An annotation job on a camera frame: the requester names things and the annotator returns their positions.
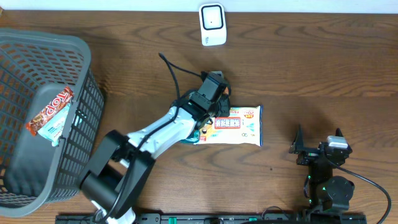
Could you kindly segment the teal Listerine mouthwash bottle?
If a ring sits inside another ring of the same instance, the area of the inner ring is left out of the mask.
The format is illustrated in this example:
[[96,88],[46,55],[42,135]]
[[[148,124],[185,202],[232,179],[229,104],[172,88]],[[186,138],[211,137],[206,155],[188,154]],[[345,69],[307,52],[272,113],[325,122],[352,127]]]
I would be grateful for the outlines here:
[[187,138],[181,140],[183,144],[196,144],[200,140],[200,131],[196,130],[192,132]]

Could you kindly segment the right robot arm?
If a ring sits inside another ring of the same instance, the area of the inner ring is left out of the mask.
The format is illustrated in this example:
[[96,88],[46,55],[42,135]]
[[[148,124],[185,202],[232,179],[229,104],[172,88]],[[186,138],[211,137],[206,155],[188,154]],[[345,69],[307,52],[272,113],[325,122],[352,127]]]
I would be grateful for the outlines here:
[[302,129],[298,128],[289,152],[297,155],[296,164],[308,167],[304,192],[313,212],[342,213],[349,209],[354,183],[333,174],[333,170],[340,168],[352,153],[340,129],[317,147],[307,147]]

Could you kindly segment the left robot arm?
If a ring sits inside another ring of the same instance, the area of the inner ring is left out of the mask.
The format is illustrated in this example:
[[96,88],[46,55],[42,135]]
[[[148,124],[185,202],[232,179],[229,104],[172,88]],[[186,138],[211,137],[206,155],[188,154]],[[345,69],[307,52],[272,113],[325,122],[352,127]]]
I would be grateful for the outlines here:
[[148,127],[123,135],[110,131],[80,172],[77,186],[99,209],[91,223],[120,222],[132,210],[156,159],[213,118],[229,116],[231,87],[221,71],[202,72],[198,90],[175,100]]

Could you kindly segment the small orange box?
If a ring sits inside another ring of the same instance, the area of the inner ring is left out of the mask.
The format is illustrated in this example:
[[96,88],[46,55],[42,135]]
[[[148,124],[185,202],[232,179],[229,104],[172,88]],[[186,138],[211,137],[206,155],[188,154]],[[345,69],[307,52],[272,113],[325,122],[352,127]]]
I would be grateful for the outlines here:
[[226,87],[226,88],[224,89],[223,94],[224,94],[224,95],[229,95],[229,88],[228,88],[228,87]]

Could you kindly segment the small teal wipes pack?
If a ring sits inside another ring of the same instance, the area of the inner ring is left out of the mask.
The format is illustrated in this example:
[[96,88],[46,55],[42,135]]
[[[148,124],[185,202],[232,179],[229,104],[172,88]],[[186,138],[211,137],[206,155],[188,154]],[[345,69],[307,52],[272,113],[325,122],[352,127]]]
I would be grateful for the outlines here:
[[71,104],[68,103],[50,121],[38,130],[38,134],[49,140],[53,147],[58,146],[58,139],[62,135],[63,128],[70,110]]

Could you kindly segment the large white wet wipes pack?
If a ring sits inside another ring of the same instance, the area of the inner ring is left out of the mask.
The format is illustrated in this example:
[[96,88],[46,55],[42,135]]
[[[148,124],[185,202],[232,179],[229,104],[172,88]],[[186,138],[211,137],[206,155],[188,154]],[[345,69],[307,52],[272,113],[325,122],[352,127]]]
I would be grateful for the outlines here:
[[195,144],[247,143],[262,146],[262,113],[262,105],[231,107],[228,117],[213,118],[210,124],[197,132]]

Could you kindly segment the red Top chocolate bar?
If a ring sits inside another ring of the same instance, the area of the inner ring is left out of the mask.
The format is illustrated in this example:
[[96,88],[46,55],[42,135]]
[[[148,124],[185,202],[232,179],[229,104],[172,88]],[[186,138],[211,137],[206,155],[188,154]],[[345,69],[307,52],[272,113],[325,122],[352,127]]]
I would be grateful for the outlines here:
[[57,94],[37,115],[35,115],[25,128],[36,136],[39,129],[43,128],[58,112],[60,112],[74,97],[74,93],[69,86],[66,86]]

